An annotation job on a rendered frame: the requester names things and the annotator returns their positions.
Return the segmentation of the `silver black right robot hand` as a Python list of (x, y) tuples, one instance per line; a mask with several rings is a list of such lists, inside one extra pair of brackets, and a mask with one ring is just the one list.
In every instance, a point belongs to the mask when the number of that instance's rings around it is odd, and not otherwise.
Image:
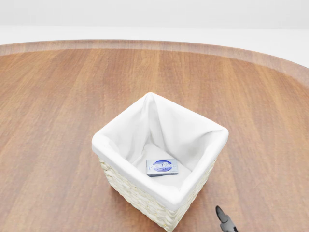
[(238, 232), (235, 224), (233, 223), (229, 215), (225, 214), (220, 206), (217, 205), (215, 210), (217, 217), (221, 222), (220, 227), (223, 232)]

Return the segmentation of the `grey blue cream cheese box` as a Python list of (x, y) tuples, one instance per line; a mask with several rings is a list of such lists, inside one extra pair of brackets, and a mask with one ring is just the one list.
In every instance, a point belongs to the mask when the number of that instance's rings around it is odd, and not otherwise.
[(146, 174), (149, 177), (177, 175), (178, 164), (176, 159), (149, 159), (146, 161)]

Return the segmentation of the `white lined wicker basket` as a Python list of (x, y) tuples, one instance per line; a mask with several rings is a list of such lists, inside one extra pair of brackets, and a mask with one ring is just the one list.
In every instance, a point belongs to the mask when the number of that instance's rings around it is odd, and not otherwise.
[[(92, 150), (110, 185), (172, 232), (227, 140), (223, 126), (149, 92), (94, 134)], [(149, 177), (146, 161), (155, 159), (176, 159), (179, 174)]]

